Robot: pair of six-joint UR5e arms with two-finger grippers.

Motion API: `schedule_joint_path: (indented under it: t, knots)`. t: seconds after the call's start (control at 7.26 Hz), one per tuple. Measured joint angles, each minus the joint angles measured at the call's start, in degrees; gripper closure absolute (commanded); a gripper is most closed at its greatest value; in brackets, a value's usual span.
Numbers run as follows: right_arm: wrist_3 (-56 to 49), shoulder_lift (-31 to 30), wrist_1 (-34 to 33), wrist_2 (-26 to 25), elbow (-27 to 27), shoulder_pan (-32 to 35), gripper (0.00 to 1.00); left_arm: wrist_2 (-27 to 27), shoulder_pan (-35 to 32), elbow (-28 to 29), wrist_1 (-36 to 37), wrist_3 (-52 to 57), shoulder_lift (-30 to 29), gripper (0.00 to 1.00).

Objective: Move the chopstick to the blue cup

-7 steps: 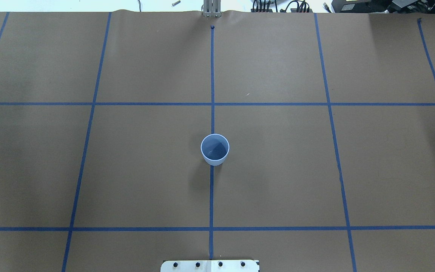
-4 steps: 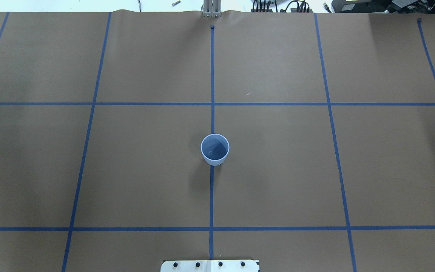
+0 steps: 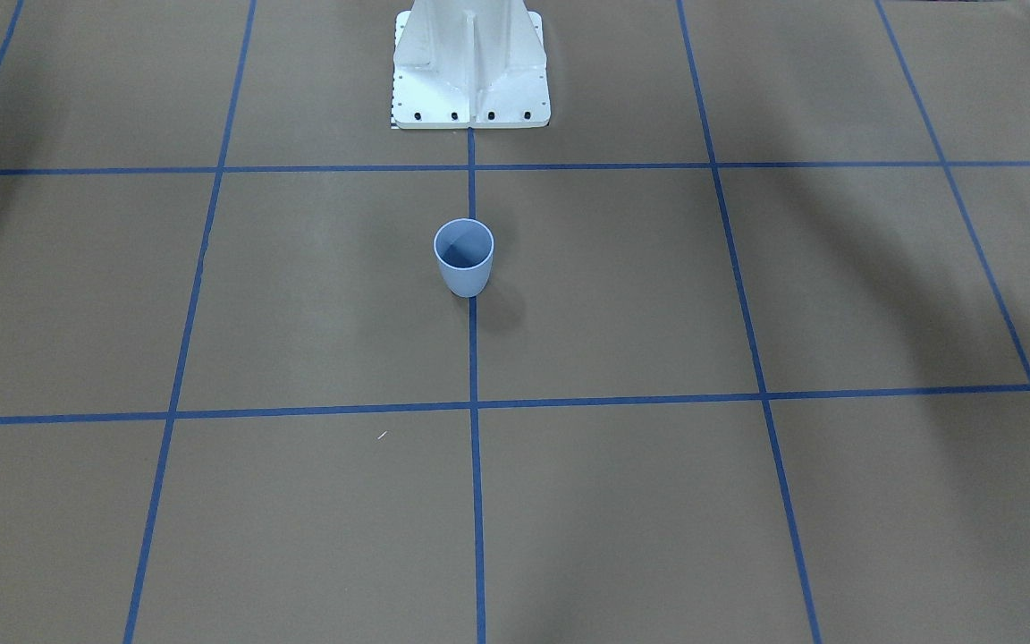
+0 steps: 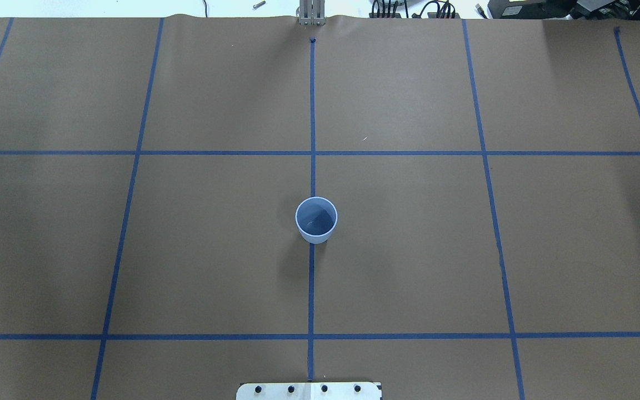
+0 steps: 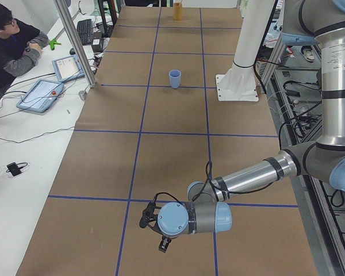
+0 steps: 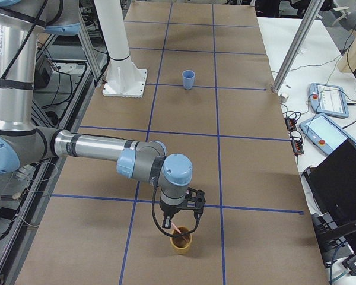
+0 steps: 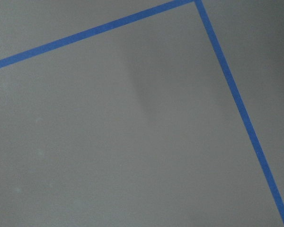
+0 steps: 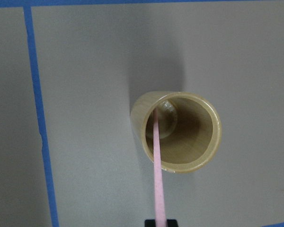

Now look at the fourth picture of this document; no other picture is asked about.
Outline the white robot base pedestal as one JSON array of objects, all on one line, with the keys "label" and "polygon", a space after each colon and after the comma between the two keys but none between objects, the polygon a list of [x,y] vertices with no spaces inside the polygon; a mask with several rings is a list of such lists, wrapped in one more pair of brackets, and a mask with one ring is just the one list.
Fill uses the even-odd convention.
[{"label": "white robot base pedestal", "polygon": [[236,399],[383,399],[383,390],[375,382],[247,383]]}]

